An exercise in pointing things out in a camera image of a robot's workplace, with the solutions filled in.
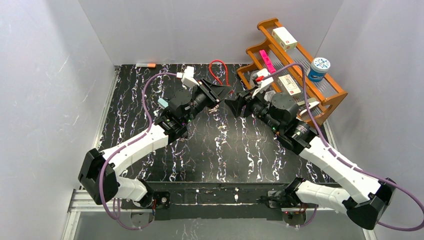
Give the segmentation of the silver brass-lock keys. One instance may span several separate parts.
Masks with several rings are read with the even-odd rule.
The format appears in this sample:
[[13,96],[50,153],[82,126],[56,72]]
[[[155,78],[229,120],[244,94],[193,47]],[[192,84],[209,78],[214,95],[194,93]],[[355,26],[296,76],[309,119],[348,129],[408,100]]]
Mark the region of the silver brass-lock keys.
[[216,105],[214,108],[210,109],[209,112],[210,113],[215,113],[219,110],[219,105]]

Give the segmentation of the red cable padlock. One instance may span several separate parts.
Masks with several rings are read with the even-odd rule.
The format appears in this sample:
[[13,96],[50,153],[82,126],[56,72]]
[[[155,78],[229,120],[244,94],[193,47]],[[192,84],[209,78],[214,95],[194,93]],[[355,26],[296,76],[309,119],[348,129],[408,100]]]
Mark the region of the red cable padlock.
[[220,59],[212,60],[208,65],[208,71],[217,84],[222,86],[233,86],[233,67]]

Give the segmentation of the black cable padlock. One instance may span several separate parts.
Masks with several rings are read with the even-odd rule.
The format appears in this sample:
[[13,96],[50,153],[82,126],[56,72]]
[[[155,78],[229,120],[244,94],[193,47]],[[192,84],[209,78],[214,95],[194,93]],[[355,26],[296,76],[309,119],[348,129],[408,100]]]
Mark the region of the black cable padlock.
[[189,137],[188,129],[187,129],[186,127],[184,127],[184,128],[182,129],[182,132],[181,132],[180,140],[181,140],[182,142],[184,142],[184,141],[188,140],[189,138],[190,138],[190,137]]

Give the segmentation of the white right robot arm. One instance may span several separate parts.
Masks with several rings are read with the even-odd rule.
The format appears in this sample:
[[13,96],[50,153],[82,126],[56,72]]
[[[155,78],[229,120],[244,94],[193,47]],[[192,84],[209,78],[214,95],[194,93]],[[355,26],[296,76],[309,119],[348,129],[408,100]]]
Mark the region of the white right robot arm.
[[341,155],[326,146],[317,131],[297,118],[299,106],[287,93],[275,93],[269,101],[263,94],[242,91],[225,104],[235,117],[254,115],[275,133],[289,151],[313,163],[340,186],[328,187],[297,177],[284,190],[266,199],[276,204],[314,204],[343,213],[363,229],[373,230],[391,202],[395,188],[384,181],[357,172],[353,164],[339,161]]

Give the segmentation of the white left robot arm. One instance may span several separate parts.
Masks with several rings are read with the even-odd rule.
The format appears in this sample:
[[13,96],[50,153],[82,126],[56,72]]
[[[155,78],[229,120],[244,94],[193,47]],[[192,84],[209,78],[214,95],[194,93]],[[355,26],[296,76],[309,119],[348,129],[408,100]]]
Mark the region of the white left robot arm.
[[204,109],[214,108],[232,91],[204,79],[176,91],[171,98],[160,99],[160,117],[148,129],[114,147],[89,150],[78,180],[97,205],[126,199],[143,205],[153,200],[154,190],[145,180],[122,177],[124,170],[146,155],[180,139],[188,124]]

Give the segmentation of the white red staple box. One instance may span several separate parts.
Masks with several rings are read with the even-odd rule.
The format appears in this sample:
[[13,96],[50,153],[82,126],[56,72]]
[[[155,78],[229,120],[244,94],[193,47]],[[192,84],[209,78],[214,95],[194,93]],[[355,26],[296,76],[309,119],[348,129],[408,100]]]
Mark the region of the white red staple box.
[[292,97],[298,96],[302,93],[297,82],[290,74],[279,76],[278,84],[283,92],[289,94]]

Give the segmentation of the teal white eraser block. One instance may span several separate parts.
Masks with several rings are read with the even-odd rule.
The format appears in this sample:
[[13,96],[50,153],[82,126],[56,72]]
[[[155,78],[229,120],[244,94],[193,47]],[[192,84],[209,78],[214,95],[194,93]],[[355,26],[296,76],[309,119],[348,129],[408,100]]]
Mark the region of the teal white eraser block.
[[168,101],[163,99],[163,98],[159,98],[157,103],[160,106],[160,108],[163,109],[163,110],[165,110],[169,106]]

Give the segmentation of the pink highlighter marker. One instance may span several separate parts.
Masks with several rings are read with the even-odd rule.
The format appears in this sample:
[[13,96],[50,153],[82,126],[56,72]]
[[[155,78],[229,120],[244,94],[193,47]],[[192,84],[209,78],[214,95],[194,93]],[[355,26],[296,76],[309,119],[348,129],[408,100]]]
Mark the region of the pink highlighter marker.
[[267,52],[265,50],[261,49],[259,51],[259,54],[260,54],[263,62],[265,63],[265,66],[266,66],[267,70],[269,71],[269,73],[270,74],[275,73],[277,70],[273,66],[273,63],[272,63],[270,57],[268,56]]

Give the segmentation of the orange grey marker pen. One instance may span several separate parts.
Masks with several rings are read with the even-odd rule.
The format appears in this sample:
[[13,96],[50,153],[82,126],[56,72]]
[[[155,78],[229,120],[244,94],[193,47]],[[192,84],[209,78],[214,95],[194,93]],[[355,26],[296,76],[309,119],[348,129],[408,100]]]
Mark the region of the orange grey marker pen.
[[135,67],[136,68],[155,68],[156,64],[155,63],[136,63]]

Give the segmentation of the white box top shelf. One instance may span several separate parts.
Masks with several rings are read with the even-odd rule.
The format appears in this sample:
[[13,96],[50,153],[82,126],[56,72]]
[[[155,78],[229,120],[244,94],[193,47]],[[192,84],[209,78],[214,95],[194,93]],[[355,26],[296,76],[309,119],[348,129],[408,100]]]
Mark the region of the white box top shelf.
[[297,47],[298,41],[285,27],[274,28],[271,36],[285,52]]

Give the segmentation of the blue white round jar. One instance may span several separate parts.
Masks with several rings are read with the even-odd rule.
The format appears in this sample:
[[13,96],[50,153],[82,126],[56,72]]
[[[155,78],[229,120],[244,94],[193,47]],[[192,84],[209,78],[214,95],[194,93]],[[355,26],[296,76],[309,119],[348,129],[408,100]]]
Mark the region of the blue white round jar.
[[311,82],[320,82],[323,80],[324,76],[327,74],[331,67],[331,62],[324,57],[316,57],[310,63],[309,71],[307,73],[307,78]]

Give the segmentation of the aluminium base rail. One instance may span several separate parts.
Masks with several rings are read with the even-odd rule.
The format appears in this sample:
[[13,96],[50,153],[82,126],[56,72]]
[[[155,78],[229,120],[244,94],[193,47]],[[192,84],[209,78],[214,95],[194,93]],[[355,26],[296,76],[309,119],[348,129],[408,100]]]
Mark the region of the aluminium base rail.
[[[146,212],[145,209],[124,209],[121,210],[122,213],[130,212],[130,213],[143,213]],[[323,211],[335,212],[334,210],[326,207],[318,207],[317,214]],[[66,222],[66,227],[64,233],[62,235],[62,239],[71,239],[71,237],[75,236],[77,229],[77,220],[82,212],[104,212],[104,207],[102,205],[97,205],[90,195],[87,193],[85,189],[74,189],[72,192],[72,196],[70,199],[69,207],[67,209],[68,219]],[[377,236],[373,230],[362,230],[365,240],[377,240]]]

